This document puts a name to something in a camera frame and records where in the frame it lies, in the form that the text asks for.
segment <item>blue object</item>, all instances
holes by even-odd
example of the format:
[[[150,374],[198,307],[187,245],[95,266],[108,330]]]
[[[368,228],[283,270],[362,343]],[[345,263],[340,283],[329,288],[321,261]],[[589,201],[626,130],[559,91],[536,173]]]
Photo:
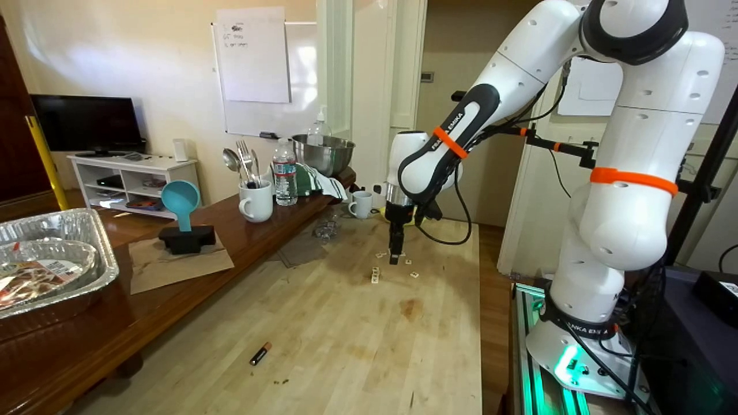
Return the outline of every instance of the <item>blue object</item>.
[[[160,203],[178,216],[180,232],[192,232],[188,215],[200,204],[198,187],[183,180],[172,180],[160,188]]]

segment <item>orange ring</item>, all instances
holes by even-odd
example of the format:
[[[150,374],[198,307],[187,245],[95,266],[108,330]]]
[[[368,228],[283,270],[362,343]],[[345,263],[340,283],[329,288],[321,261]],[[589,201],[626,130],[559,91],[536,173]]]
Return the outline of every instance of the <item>orange ring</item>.
[[[617,167],[595,167],[589,175],[589,181],[596,181],[596,183],[631,181],[631,183],[641,183],[641,187],[662,188],[671,196],[678,194],[678,187],[671,180],[662,180],[656,175],[631,173],[631,170],[617,170]]]
[[[433,128],[433,136],[438,141],[442,141],[458,159],[467,156],[467,151],[445,128],[441,128],[441,127]]]

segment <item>pen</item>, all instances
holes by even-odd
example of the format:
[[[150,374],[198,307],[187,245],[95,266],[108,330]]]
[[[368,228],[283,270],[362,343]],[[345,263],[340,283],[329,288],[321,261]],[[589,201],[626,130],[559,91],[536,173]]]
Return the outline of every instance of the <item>pen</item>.
[[[271,348],[271,343],[264,341],[264,343],[253,352],[253,358],[249,359],[249,364],[255,366],[255,364],[266,354],[269,348]]]

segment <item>white cabinet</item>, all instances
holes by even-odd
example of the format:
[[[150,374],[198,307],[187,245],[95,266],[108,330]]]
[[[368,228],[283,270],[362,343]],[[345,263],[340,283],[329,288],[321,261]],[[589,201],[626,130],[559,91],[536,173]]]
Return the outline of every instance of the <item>white cabinet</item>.
[[[172,215],[160,204],[166,181],[187,180],[198,187],[195,160],[142,156],[69,156],[79,188],[89,208],[137,211],[152,216]]]

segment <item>whiteboard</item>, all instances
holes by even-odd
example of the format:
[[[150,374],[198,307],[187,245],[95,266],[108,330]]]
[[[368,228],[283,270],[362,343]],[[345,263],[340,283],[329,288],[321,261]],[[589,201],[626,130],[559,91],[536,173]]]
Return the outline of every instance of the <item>whiteboard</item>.
[[[313,21],[285,21],[288,94],[285,103],[233,100],[221,96],[224,130],[233,136],[294,136],[317,117],[317,45]]]
[[[707,32],[724,42],[721,76],[703,121],[720,121],[738,84],[738,7],[735,0],[684,0],[690,30]],[[558,103],[559,114],[610,114],[623,72],[617,64],[600,64],[574,57],[565,94]]]

